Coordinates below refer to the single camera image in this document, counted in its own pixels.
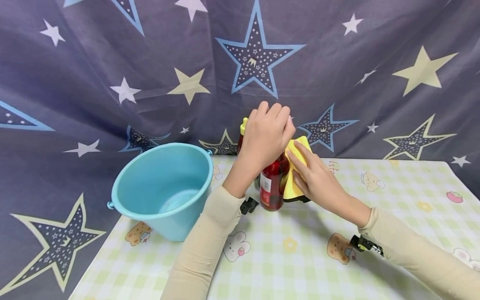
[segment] bear print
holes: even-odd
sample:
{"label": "bear print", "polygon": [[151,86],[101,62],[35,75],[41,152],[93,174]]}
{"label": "bear print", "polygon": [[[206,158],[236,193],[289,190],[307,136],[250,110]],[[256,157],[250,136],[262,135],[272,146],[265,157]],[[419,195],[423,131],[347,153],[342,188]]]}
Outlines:
{"label": "bear print", "polygon": [[378,188],[385,188],[385,182],[378,180],[378,178],[370,172],[365,172],[365,174],[361,174],[360,180],[361,183],[363,183],[363,185],[367,187],[367,191],[369,192],[374,192]]}
{"label": "bear print", "polygon": [[239,231],[234,235],[229,235],[225,246],[223,247],[223,254],[229,262],[236,261],[239,257],[250,251],[250,243],[245,241],[247,236],[245,232]]}
{"label": "bear print", "polygon": [[136,246],[145,243],[150,237],[150,232],[152,229],[144,222],[140,222],[127,233],[125,240],[130,242],[131,246]]}
{"label": "bear print", "polygon": [[332,234],[328,240],[327,254],[342,264],[348,264],[349,261],[357,259],[355,251],[350,246],[350,241],[339,233]]}

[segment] right hand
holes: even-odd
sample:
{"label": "right hand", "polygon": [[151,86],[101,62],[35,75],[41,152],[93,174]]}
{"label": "right hand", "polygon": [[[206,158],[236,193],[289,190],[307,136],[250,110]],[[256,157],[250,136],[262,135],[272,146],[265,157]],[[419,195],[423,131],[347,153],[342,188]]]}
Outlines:
{"label": "right hand", "polygon": [[313,154],[297,141],[294,142],[294,145],[307,162],[307,165],[304,165],[288,151],[288,157],[297,170],[293,171],[295,184],[307,198],[338,215],[348,202],[350,195],[342,188],[317,154]]}

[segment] cartoon character print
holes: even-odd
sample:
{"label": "cartoon character print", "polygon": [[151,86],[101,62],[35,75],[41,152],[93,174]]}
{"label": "cartoon character print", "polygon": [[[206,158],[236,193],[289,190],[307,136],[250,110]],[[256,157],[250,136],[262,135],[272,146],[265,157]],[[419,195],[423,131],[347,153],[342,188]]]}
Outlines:
{"label": "cartoon character print", "polygon": [[452,253],[456,258],[461,260],[464,264],[480,273],[480,262],[473,260],[467,250],[456,248]]}
{"label": "cartoon character print", "polygon": [[245,241],[246,238],[247,235],[243,231],[227,237],[227,241],[223,247],[223,254],[225,254],[229,262],[232,263],[236,261],[239,257],[250,251],[250,243]]}
{"label": "cartoon character print", "polygon": [[363,183],[367,187],[367,191],[374,192],[378,188],[384,189],[385,182],[378,180],[378,178],[370,172],[365,172],[360,176],[361,183]]}
{"label": "cartoon character print", "polygon": [[213,180],[220,180],[223,177],[223,173],[220,172],[220,168],[218,166],[213,166]]}
{"label": "cartoon character print", "polygon": [[342,264],[348,264],[350,261],[356,261],[357,255],[350,246],[350,241],[345,239],[341,234],[334,233],[328,240],[327,253],[331,258],[341,262]]}
{"label": "cartoon character print", "polygon": [[127,233],[125,240],[130,242],[131,246],[136,246],[147,242],[150,238],[150,232],[152,232],[152,229],[144,222],[140,222]]}

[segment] blue bucket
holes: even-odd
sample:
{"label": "blue bucket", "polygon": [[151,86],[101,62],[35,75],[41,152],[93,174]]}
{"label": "blue bucket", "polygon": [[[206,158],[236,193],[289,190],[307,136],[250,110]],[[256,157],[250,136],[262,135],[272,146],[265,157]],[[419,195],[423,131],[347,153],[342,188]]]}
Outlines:
{"label": "blue bucket", "polygon": [[181,143],[145,151],[117,176],[107,206],[170,241],[184,241],[211,192],[211,154]]}

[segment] green checkered tablecloth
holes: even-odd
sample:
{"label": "green checkered tablecloth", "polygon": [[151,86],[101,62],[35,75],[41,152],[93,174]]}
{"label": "green checkered tablecloth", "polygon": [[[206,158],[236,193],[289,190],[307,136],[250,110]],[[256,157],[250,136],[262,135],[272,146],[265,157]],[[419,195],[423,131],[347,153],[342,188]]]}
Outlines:
{"label": "green checkered tablecloth", "polygon": [[[214,157],[213,188],[225,179],[234,159]],[[445,162],[328,158],[324,162],[347,192],[391,212],[480,271],[480,202]],[[259,198],[254,185],[248,195]],[[70,300],[160,298],[181,243],[154,232],[132,241],[129,231],[137,224],[126,217],[118,221]],[[356,233],[352,224],[312,203],[285,204],[277,212],[258,206],[228,239],[235,252],[222,253],[208,298],[438,299],[405,270],[375,253],[356,253],[343,244]]]}

